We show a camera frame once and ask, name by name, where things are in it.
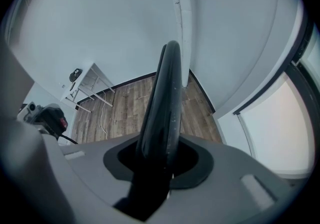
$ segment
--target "white cable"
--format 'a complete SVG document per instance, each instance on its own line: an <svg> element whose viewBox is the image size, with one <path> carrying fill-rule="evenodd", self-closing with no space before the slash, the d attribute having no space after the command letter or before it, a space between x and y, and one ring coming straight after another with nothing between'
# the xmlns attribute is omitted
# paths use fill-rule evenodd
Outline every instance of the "white cable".
<svg viewBox="0 0 320 224"><path fill-rule="evenodd" d="M107 139L108 139L107 132L104 130L104 128L103 128L103 126L102 126L102 115L104 114L104 109L103 109L103 108L105 107L105 104L106 104L106 102L104 102L103 107L102 107L102 109L101 109L100 124L101 124L102 130L103 130L104 133L105 133L105 139L107 140Z"/></svg>

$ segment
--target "table top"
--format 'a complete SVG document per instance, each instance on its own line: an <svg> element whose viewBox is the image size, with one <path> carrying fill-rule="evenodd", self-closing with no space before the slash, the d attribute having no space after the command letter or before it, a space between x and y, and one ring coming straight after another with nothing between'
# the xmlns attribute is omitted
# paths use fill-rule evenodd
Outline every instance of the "table top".
<svg viewBox="0 0 320 224"><path fill-rule="evenodd" d="M74 81L74 87L71 89L72 87L72 82L70 82L70 84L66 87L65 91L62 94L62 97L60 99L60 101L64 100L67 96L69 96L70 94L72 94L73 92L75 92L79 86L81 85L83 79L85 78L85 76L87 75L87 73L90 71L90 69L92 68L92 66L94 65L94 63L90 63L88 65L86 65L84 68L80 68L82 69L82 73L80 74L80 76Z"/></svg>

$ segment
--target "wooden floor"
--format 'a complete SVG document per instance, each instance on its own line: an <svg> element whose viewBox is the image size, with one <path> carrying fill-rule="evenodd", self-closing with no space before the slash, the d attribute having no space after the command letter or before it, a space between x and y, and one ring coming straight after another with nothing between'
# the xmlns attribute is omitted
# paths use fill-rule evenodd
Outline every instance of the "wooden floor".
<svg viewBox="0 0 320 224"><path fill-rule="evenodd" d="M115 138L139 132L152 90L154 77L119 87L115 94L107 92L100 96L113 102L113 107L104 106L102 125L107 138ZM195 135L207 140L222 142L211 115L211 109L194 79L189 76L187 88L182 89L181 133ZM101 109L104 103L98 99L80 104L91 113L79 108L72 130L72 139L88 143L106 139L100 125Z"/></svg>

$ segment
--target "black cable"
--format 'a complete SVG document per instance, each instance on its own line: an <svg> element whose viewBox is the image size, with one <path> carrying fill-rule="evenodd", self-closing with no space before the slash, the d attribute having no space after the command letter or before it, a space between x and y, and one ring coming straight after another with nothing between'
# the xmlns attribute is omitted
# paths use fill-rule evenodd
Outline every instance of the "black cable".
<svg viewBox="0 0 320 224"><path fill-rule="evenodd" d="M74 141L73 139L69 138L68 136L65 136L63 134L60 135L61 137L64 137L66 140L71 141L74 144L78 144L78 142Z"/></svg>

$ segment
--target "black baseboard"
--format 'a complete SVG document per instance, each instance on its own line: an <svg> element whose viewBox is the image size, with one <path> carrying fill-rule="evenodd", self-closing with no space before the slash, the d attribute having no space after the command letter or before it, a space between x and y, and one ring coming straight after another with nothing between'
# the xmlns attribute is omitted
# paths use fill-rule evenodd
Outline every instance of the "black baseboard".
<svg viewBox="0 0 320 224"><path fill-rule="evenodd" d="M139 81L139 80L142 80L142 79L145 79L145 78L149 78L149 77L153 77L153 76L155 76L155 75L156 75L156 72L152 72L152 73L143 75L143 76L141 76L141 77L134 78L134 79L132 79L132 80L126 81L126 82L121 83L121 84L119 84L119 85L113 86L113 87L111 87L111 88L112 88L113 90L115 90L115 89L118 88L118 87L126 86L126 85L129 85L129 84L131 84L131 83L137 82L137 81ZM100 92L97 93L97 94L102 94L103 92L104 92L104 93L107 93L108 91L110 91L109 88L107 88L107 89L105 89L105 90L102 90L102 91L100 91ZM87 100L89 100L89 99L90 99L89 97L87 97L87 98L85 98L85 99L82 99L81 101L77 102L77 104L80 104L80 103L82 103L82 102L85 102L85 101L87 101Z"/></svg>
<svg viewBox="0 0 320 224"><path fill-rule="evenodd" d="M214 106L212 105L212 103L209 100L209 97L207 96L206 92L204 91L204 89L200 85L200 83L199 83L198 79L196 78L196 76L194 75L194 73L191 70L189 70L189 72L190 72L191 76L194 78L194 80L195 80L196 84L198 85L198 87L200 88L200 90L201 90L202 94L204 95L206 101L208 102L212 113L216 112L216 110L214 109Z"/></svg>

